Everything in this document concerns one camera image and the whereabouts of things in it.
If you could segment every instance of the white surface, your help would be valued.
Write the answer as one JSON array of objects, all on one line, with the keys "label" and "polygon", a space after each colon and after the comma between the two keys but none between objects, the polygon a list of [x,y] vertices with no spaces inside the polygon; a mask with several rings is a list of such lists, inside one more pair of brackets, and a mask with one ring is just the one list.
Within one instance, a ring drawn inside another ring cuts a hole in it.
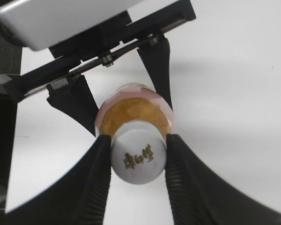
[{"label": "white surface", "polygon": [[[192,4],[198,19],[166,35],[178,133],[225,180],[281,212],[281,0]],[[48,52],[25,50],[23,72],[47,60]],[[152,87],[136,51],[86,75],[98,105],[124,83]],[[56,181],[94,141],[46,97],[19,104],[7,210]],[[172,224],[163,176],[134,186],[112,175],[105,224],[132,223]]]},{"label": "white surface", "polygon": [[142,0],[16,0],[0,7],[0,21],[33,50],[73,37]]},{"label": "white surface", "polygon": [[[148,145],[153,153],[150,157],[143,153]],[[135,160],[139,156],[142,157],[141,163]],[[135,120],[122,125],[115,133],[111,146],[111,166],[124,181],[131,184],[149,183],[162,173],[165,162],[165,142],[154,125]]]}]

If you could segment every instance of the bottle cap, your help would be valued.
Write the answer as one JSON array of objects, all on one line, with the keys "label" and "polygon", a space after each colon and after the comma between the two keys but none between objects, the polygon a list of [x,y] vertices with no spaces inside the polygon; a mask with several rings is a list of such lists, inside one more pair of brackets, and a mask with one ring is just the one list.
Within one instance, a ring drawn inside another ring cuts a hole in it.
[{"label": "bottle cap", "polygon": [[122,125],[111,146],[111,165],[115,173],[132,184],[153,181],[164,170],[166,144],[151,123],[134,120]]}]

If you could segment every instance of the bolt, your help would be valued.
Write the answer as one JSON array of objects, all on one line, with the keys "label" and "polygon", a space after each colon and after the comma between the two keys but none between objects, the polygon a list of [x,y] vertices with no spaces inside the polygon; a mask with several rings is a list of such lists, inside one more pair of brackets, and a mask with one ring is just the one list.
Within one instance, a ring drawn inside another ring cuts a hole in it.
[{"label": "bolt", "polygon": [[106,56],[102,57],[102,62],[103,62],[104,66],[111,67],[113,65],[112,56],[106,55]]},{"label": "bolt", "polygon": [[105,65],[107,68],[113,66],[113,62],[110,62],[108,64]]},{"label": "bolt", "polygon": [[[153,34],[149,34],[148,38],[152,38],[154,35]],[[153,37],[152,39],[150,39],[150,45],[155,45],[158,43],[158,36]]]}]

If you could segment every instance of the ridged rubber pad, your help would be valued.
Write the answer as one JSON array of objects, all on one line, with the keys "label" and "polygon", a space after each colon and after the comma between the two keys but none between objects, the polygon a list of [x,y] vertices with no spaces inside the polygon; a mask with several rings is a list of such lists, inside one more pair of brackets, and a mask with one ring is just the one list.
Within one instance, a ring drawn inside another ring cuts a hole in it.
[{"label": "ridged rubber pad", "polygon": [[167,150],[165,176],[175,225],[214,225],[173,149]]},{"label": "ridged rubber pad", "polygon": [[93,187],[87,191],[86,202],[78,225],[102,225],[111,181],[111,165],[102,164],[94,178]]}]

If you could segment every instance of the bottle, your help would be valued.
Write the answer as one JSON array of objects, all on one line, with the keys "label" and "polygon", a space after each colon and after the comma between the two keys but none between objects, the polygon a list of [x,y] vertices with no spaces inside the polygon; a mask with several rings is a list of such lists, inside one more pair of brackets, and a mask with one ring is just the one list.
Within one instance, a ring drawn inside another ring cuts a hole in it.
[{"label": "bottle", "polygon": [[175,130],[167,102],[140,83],[125,84],[101,106],[96,136],[110,135],[111,166],[124,181],[145,184],[163,171],[166,135]]}]

